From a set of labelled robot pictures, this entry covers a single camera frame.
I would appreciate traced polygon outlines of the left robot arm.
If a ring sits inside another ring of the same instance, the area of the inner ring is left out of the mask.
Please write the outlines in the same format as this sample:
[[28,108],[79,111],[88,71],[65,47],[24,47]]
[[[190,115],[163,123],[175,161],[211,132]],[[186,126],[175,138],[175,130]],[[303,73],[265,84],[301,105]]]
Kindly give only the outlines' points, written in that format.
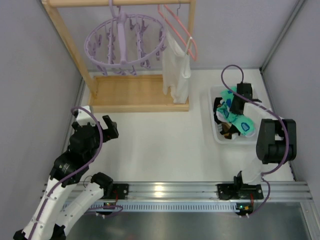
[[102,144],[119,136],[116,122],[108,115],[102,117],[107,128],[81,111],[72,124],[74,133],[67,150],[55,161],[49,174],[47,187],[34,215],[26,227],[14,233],[15,240],[64,240],[72,227],[90,206],[108,197],[113,189],[113,179],[97,172],[66,208],[70,193],[89,169],[89,163],[99,154]]

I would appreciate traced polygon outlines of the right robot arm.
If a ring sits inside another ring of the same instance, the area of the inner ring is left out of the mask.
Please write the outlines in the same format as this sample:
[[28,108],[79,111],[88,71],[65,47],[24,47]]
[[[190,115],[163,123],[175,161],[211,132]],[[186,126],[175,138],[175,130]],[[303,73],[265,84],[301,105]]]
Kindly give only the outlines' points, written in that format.
[[262,200],[263,177],[277,171],[297,156],[297,124],[284,119],[253,99],[250,83],[238,83],[231,104],[231,112],[242,113],[256,124],[256,156],[233,178],[232,194],[237,199]]

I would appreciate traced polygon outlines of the mint green patterned sock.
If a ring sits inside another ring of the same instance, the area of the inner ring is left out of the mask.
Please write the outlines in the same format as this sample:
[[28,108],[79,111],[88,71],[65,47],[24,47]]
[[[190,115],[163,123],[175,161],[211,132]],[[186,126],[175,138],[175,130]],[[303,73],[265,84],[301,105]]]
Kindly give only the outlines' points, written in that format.
[[216,116],[221,122],[233,123],[237,119],[237,115],[230,111],[234,94],[230,90],[223,90],[220,95],[222,101],[216,109]]

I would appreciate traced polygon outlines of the purple round clip hanger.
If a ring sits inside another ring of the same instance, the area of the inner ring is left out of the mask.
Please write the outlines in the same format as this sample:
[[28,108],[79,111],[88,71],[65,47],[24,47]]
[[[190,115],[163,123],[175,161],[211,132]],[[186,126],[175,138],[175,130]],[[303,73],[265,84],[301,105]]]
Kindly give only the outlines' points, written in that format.
[[[137,75],[135,67],[151,68],[150,59],[155,57],[160,60],[161,52],[166,49],[165,26],[158,19],[145,14],[128,14],[118,6],[115,11],[113,1],[108,2],[112,18],[95,27],[84,41],[84,52],[91,63],[102,73],[108,76],[108,72],[116,75]],[[145,51],[144,35],[149,27],[146,22],[156,24],[159,27],[156,46],[151,51]],[[126,34],[134,32],[134,59],[129,58],[131,44]]]

